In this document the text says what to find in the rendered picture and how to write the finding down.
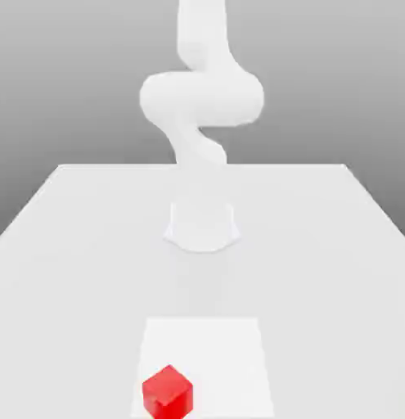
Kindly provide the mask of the small red cube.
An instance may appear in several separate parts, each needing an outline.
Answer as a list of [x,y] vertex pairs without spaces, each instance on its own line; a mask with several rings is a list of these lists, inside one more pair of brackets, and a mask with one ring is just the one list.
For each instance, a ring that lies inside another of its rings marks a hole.
[[170,364],[142,383],[142,396],[153,419],[183,419],[193,410],[193,384]]

